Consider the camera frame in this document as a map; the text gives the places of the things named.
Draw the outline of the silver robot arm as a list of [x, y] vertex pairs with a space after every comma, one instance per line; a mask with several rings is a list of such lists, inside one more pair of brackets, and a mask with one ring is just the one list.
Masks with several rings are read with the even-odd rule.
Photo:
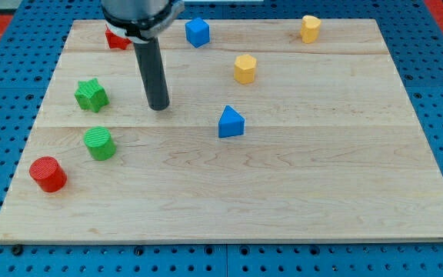
[[182, 0], [101, 0], [102, 13], [114, 35], [133, 43], [149, 108], [170, 105], [159, 35], [185, 10]]

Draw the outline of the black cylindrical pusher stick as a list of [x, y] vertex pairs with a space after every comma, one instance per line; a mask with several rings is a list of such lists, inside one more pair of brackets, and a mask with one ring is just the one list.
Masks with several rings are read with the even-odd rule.
[[166, 109], [170, 99], [158, 39], [135, 43], [134, 50], [149, 108], [155, 111]]

